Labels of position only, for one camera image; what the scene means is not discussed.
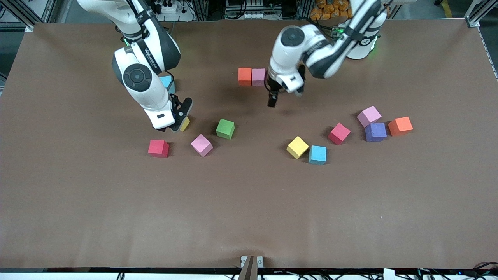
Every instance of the white robotic arm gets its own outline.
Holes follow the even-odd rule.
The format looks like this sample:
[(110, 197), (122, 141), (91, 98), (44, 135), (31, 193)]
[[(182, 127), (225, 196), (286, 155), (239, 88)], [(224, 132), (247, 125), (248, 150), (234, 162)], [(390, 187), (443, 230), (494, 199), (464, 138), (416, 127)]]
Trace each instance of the white robotic arm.
[(112, 20), (130, 46), (114, 52), (112, 68), (119, 82), (139, 103), (160, 131), (167, 127), (178, 131), (192, 106), (169, 94), (158, 74), (175, 68), (180, 61), (178, 45), (156, 19), (143, 0), (78, 0), (88, 11)]
[(268, 106), (275, 106), (281, 88), (289, 93), (302, 94), (304, 66), (298, 67), (300, 61), (313, 77), (327, 79), (339, 70), (346, 57), (366, 57), (374, 48), (377, 33), (386, 17), (380, 0), (365, 0), (334, 45), (313, 24), (285, 27), (275, 41), (270, 58)]

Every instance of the orange cube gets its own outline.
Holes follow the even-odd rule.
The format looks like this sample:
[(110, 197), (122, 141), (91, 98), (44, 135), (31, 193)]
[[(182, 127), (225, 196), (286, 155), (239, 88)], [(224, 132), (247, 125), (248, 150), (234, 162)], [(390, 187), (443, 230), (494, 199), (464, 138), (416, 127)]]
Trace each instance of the orange cube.
[(413, 130), (409, 117), (394, 119), (387, 126), (392, 136), (404, 135)]
[(239, 68), (239, 85), (252, 85), (252, 68)]

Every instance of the table surface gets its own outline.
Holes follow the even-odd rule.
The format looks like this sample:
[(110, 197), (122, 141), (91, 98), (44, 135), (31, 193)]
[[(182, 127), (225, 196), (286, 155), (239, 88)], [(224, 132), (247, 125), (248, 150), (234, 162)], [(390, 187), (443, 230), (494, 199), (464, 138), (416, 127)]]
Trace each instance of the table surface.
[[(370, 56), (268, 108), (239, 67), (268, 65), (289, 22), (176, 24), (183, 133), (158, 132), (111, 70), (111, 24), (37, 24), (1, 109), (0, 267), (470, 268), (498, 259), (498, 83), (462, 19), (390, 20)], [(364, 140), (375, 105), (414, 131)], [(232, 140), (215, 135), (235, 122)], [(336, 146), (337, 122), (352, 133)], [(214, 149), (190, 146), (199, 134)], [(300, 136), (328, 163), (295, 160)], [(147, 154), (151, 139), (170, 157)]]

